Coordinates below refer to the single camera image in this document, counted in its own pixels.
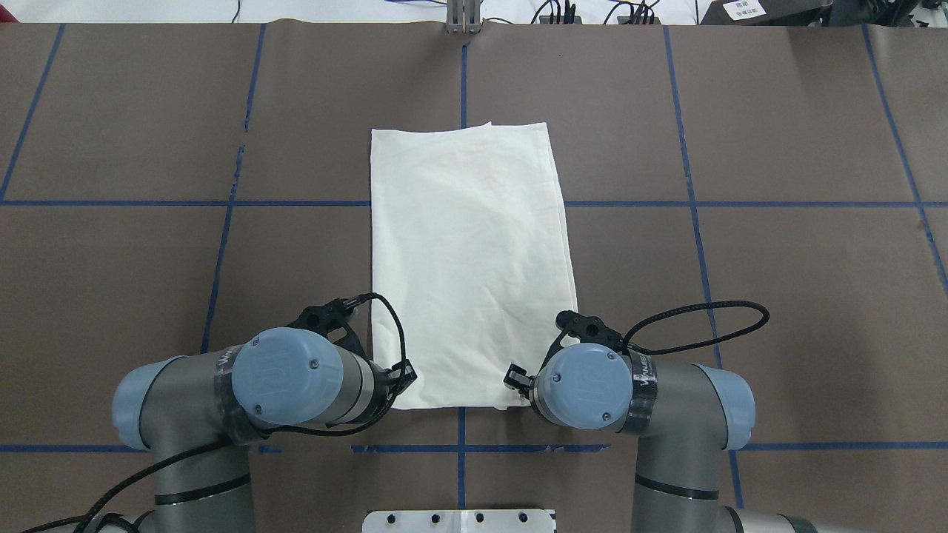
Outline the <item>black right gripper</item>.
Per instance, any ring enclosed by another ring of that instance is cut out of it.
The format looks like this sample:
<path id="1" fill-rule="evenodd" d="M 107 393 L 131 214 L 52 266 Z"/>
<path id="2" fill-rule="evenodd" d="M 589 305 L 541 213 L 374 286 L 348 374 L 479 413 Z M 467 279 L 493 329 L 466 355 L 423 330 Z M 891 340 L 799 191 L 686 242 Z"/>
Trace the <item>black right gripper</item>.
<path id="1" fill-rule="evenodd" d="M 630 362 L 621 334 L 596 316 L 565 310 L 558 334 L 531 372 L 512 363 L 504 386 L 531 404 L 621 404 L 630 400 Z"/>

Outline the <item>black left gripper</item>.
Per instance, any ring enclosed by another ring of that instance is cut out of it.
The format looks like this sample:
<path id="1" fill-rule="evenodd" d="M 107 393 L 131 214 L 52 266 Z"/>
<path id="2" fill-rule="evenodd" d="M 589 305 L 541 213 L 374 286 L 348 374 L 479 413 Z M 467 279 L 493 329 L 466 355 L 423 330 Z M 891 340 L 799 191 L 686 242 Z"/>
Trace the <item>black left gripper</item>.
<path id="1" fill-rule="evenodd" d="M 358 307 L 369 301 L 382 304 L 396 327 L 399 359 L 389 368 L 368 357 L 350 325 Z M 318 385 L 319 415 L 385 415 L 417 378 L 407 360 L 404 327 L 383 296 L 355 296 L 309 306 L 289 327 L 315 333 L 323 340 L 322 353 L 312 355 L 306 375 Z"/>

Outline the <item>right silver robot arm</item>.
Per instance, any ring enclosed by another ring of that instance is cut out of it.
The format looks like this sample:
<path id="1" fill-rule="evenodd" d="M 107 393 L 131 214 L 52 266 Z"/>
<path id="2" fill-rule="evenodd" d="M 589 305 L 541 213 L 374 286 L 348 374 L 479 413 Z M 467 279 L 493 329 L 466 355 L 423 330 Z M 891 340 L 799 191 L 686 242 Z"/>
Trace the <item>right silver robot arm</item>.
<path id="1" fill-rule="evenodd" d="M 633 336 L 665 318 L 715 308 L 749 308 L 752 325 L 707 341 L 647 349 Z M 716 345 L 758 330 L 770 314 L 754 301 L 691 304 L 645 318 L 625 334 L 596 316 L 556 315 L 558 337 L 538 371 L 509 366 L 504 384 L 539 418 L 579 431 L 637 438 L 633 532 L 840 532 L 790 514 L 722 505 L 720 458 L 750 441 L 755 398 L 731 371 L 666 361 L 666 355 Z"/>

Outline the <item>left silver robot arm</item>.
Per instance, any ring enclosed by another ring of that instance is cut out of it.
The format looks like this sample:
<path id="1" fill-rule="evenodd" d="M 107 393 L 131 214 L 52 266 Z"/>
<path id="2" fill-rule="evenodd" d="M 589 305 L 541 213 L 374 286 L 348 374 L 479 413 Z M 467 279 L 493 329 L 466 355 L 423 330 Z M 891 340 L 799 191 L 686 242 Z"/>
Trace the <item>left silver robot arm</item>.
<path id="1" fill-rule="evenodd" d="M 370 301 L 396 327 L 390 366 L 366 354 L 350 324 Z M 374 292 L 306 307 L 243 344 L 136 368 L 116 386 L 112 422 L 122 443 L 151 453 L 153 465 L 106 492 L 76 530 L 253 532 L 251 445 L 278 433 L 367 431 L 416 377 L 403 325 Z"/>

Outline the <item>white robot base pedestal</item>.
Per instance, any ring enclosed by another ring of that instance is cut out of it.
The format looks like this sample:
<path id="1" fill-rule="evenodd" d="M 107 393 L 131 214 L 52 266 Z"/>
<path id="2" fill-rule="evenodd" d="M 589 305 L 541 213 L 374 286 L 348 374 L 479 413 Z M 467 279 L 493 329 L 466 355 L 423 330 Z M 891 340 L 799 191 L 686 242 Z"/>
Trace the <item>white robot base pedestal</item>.
<path id="1" fill-rule="evenodd" d="M 556 532 L 554 510 L 436 509 L 370 512 L 362 532 Z"/>

